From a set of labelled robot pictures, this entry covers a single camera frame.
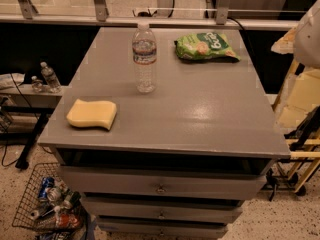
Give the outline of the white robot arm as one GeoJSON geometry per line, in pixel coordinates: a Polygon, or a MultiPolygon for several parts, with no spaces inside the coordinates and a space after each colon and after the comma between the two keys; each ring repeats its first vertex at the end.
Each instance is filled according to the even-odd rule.
{"type": "Polygon", "coordinates": [[[304,66],[320,68],[320,0],[313,4],[298,23],[294,58],[304,66]]]}

